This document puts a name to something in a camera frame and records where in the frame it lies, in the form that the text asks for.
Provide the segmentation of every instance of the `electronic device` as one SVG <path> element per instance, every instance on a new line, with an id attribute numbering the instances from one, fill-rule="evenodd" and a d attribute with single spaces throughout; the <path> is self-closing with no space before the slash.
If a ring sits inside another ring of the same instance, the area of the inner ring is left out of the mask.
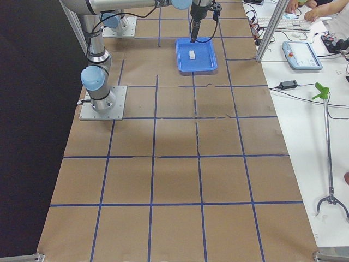
<path id="1" fill-rule="evenodd" d="M 294 14 L 294 13 L 290 13 L 290 14 L 284 14 L 282 16 L 282 19 L 298 19 L 299 17 Z"/>
<path id="2" fill-rule="evenodd" d="M 263 5 L 264 0 L 244 0 L 245 3 Z"/>
<path id="3" fill-rule="evenodd" d="M 260 17 L 257 20 L 259 27 L 268 27 L 270 18 Z M 310 21 L 299 19 L 281 19 L 276 29 L 291 32 L 310 32 Z"/>
<path id="4" fill-rule="evenodd" d="M 308 42 L 285 41 L 282 44 L 290 67 L 295 70 L 321 70 L 322 64 Z"/>
<path id="5" fill-rule="evenodd" d="M 340 53 L 341 51 L 346 51 L 349 47 L 349 38 L 347 40 L 336 40 L 328 31 L 320 38 L 329 53 Z"/>

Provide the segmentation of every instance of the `metal frame pole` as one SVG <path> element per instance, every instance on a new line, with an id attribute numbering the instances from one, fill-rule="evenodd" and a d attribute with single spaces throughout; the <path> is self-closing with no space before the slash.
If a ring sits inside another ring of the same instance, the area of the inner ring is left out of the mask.
<path id="1" fill-rule="evenodd" d="M 275 7 L 272 18 L 270 19 L 267 30 L 265 30 L 265 32 L 264 32 L 263 39 L 261 41 L 260 47 L 258 48 L 258 51 L 256 54 L 256 60 L 258 62 L 262 61 L 263 55 L 270 44 L 270 40 L 273 37 L 275 29 L 280 22 L 280 19 L 281 19 L 282 15 L 286 9 L 287 4 L 288 4 L 288 0 L 279 0 L 278 1 L 278 4 Z"/>

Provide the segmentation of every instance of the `metal base plate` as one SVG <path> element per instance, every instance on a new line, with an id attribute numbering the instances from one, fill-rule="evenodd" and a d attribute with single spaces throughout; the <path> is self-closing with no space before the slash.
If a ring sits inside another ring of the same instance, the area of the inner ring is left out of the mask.
<path id="1" fill-rule="evenodd" d="M 102 36 L 104 38 L 132 38 L 135 37 L 136 33 L 136 25 L 137 25 L 137 18 L 136 17 L 127 17 L 126 18 L 129 26 L 127 30 L 117 33 L 113 31 L 112 29 L 105 27 L 102 32 Z"/>
<path id="2" fill-rule="evenodd" d="M 124 116 L 127 86 L 112 86 L 110 88 L 110 92 L 112 92 L 116 97 L 115 104 L 111 109 L 105 110 L 103 112 L 97 112 L 93 109 L 90 103 L 84 103 L 80 112 L 80 120 L 122 120 Z M 90 96 L 87 92 L 84 99 L 90 99 Z"/>

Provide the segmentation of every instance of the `cable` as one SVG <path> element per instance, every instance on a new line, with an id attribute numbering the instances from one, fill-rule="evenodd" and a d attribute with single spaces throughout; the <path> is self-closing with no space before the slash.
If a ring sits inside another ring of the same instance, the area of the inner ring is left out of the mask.
<path id="1" fill-rule="evenodd" d="M 333 117 L 329 112 L 328 112 L 328 116 L 335 120 L 349 120 L 349 117 Z"/>
<path id="2" fill-rule="evenodd" d="M 304 85 L 302 85 L 302 84 L 298 84 L 297 86 L 311 86 L 311 85 L 314 85 L 314 84 L 316 84 L 316 83 L 304 84 Z"/>
<path id="3" fill-rule="evenodd" d="M 195 14 L 191 17 L 191 20 L 190 20 L 190 23 L 189 23 L 189 32 L 190 32 L 190 36 L 192 36 L 192 30 L 191 30 L 192 22 L 193 22 L 193 20 L 194 20 L 194 17 L 196 16 L 197 12 L 198 12 L 198 9 L 196 10 Z M 215 25 L 213 34 L 212 34 L 212 36 L 211 36 L 208 40 L 206 40 L 206 41 L 199 41 L 199 40 L 195 39 L 196 42 L 198 42 L 198 43 L 200 43 L 200 44 L 204 44 L 204 43 L 210 42 L 210 41 L 214 38 L 214 36 L 216 35 L 217 28 L 218 28 L 218 21 L 219 21 L 219 18 L 217 17 L 216 25 Z"/>
<path id="4" fill-rule="evenodd" d="M 283 33 L 289 41 L 294 42 L 294 40 L 291 40 L 285 32 L 278 30 L 275 30 L 275 32 Z"/>
<path id="5" fill-rule="evenodd" d="M 296 10 L 298 10 L 299 12 L 300 12 L 300 14 L 299 15 L 297 15 L 297 14 L 295 14 L 295 15 L 297 15 L 298 17 L 302 14 L 302 11 L 300 10 L 300 8 L 299 7 L 297 7 L 297 9 Z"/>
<path id="6" fill-rule="evenodd" d="M 101 23 L 103 23 L 104 21 L 106 21 L 106 20 L 108 20 L 108 19 L 110 19 L 110 18 L 112 18 L 112 17 L 115 17 L 115 16 L 117 16 L 117 15 L 132 15 L 132 16 L 136 16 L 136 17 L 139 17 L 139 18 L 146 18 L 146 17 L 148 17 L 153 11 L 155 11 L 156 8 L 157 8 L 157 7 L 154 7 L 148 14 L 146 14 L 146 15 L 144 15 L 144 16 L 136 15 L 136 14 L 132 14 L 132 13 L 127 13 L 127 12 L 118 13 L 118 14 L 113 14 L 113 15 L 111 15 L 111 16 L 108 16 L 108 17 L 104 18 L 104 19 L 102 19 L 102 16 L 101 16 L 101 19 L 100 19 L 99 22 L 94 26 L 94 28 L 92 29 L 92 32 L 90 32 L 90 34 L 94 34 L 96 28 L 97 28 Z M 87 49 L 86 49 L 86 58 L 88 57 L 89 48 L 90 48 L 90 46 L 91 46 L 91 39 L 92 39 L 92 37 L 90 37 L 90 38 L 89 38 L 89 41 L 88 41 L 88 45 L 87 45 Z"/>
<path id="7" fill-rule="evenodd" d="M 215 27 L 215 29 L 214 29 L 214 31 L 213 31 L 213 34 L 212 34 L 212 36 L 210 37 L 210 39 L 208 39 L 208 40 L 206 40 L 206 41 L 199 41 L 199 40 L 196 40 L 198 43 L 204 44 L 204 43 L 210 42 L 210 41 L 214 38 L 214 36 L 216 35 L 217 27 L 218 27 L 218 20 L 219 20 L 219 19 L 217 19 L 217 21 L 216 21 L 216 27 Z"/>
<path id="8" fill-rule="evenodd" d="M 250 5 L 250 4 L 247 4 L 247 5 L 249 5 L 250 7 L 252 7 L 252 9 L 254 10 L 254 11 L 256 11 L 256 9 L 252 6 L 252 5 Z"/>
<path id="9" fill-rule="evenodd" d="M 269 88 L 269 90 L 276 91 L 276 92 L 285 94 L 285 95 L 287 95 L 287 96 L 289 96 L 289 97 L 296 98 L 296 99 L 299 99 L 299 100 L 302 100 L 302 101 L 306 101 L 306 102 L 311 102 L 311 103 L 314 103 L 314 104 L 323 105 L 322 102 L 317 102 L 317 101 L 308 100 L 308 99 L 301 98 L 301 97 L 296 97 L 296 96 L 293 96 L 293 95 L 291 95 L 291 94 L 287 94 L 287 93 L 285 93 L 285 92 L 283 92 L 283 91 L 276 90 L 275 87 Z M 329 106 L 332 106 L 332 107 L 336 107 L 336 108 L 349 108 L 349 105 L 336 105 L 336 104 L 328 104 L 328 105 L 329 105 Z"/>
<path id="10" fill-rule="evenodd" d="M 315 33 L 315 34 L 312 36 L 312 42 L 311 42 L 310 44 L 312 44 L 312 43 L 315 42 L 315 36 L 316 36 L 316 35 L 318 35 L 318 34 L 326 34 L 326 33 L 328 33 L 328 31 L 325 31 L 325 32 L 317 32 L 317 33 Z"/>
<path id="11" fill-rule="evenodd" d="M 253 17 L 250 19 L 251 20 L 251 23 L 254 23 L 256 18 L 257 18 L 257 12 L 255 10 L 249 10 L 246 12 L 246 16 L 248 13 L 252 12 L 253 13 Z"/>
<path id="12" fill-rule="evenodd" d="M 77 101 L 76 105 L 82 105 L 83 103 L 88 103 L 91 102 L 91 99 L 81 99 L 79 101 Z"/>
<path id="13" fill-rule="evenodd" d="M 327 57 L 327 56 L 334 56 L 334 55 L 340 55 L 341 53 L 331 53 L 330 55 L 325 55 L 325 56 L 317 56 L 317 57 Z"/>

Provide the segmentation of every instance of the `power adapter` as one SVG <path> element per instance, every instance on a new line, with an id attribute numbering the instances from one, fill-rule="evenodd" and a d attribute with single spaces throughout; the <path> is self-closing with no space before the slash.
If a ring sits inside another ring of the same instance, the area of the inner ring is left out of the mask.
<path id="1" fill-rule="evenodd" d="M 295 80 L 293 81 L 284 81 L 281 82 L 277 87 L 277 89 L 290 89 L 290 88 L 296 88 L 298 86 L 297 82 Z"/>

